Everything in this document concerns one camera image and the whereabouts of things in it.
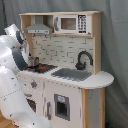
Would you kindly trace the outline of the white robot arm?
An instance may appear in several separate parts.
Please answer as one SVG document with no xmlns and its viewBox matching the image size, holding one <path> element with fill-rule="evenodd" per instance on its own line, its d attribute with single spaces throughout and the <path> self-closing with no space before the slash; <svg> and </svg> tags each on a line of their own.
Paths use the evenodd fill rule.
<svg viewBox="0 0 128 128">
<path fill-rule="evenodd" d="M 19 128 L 52 128 L 49 120 L 29 106 L 16 77 L 28 66 L 29 44 L 15 24 L 0 36 L 0 111 Z"/>
</svg>

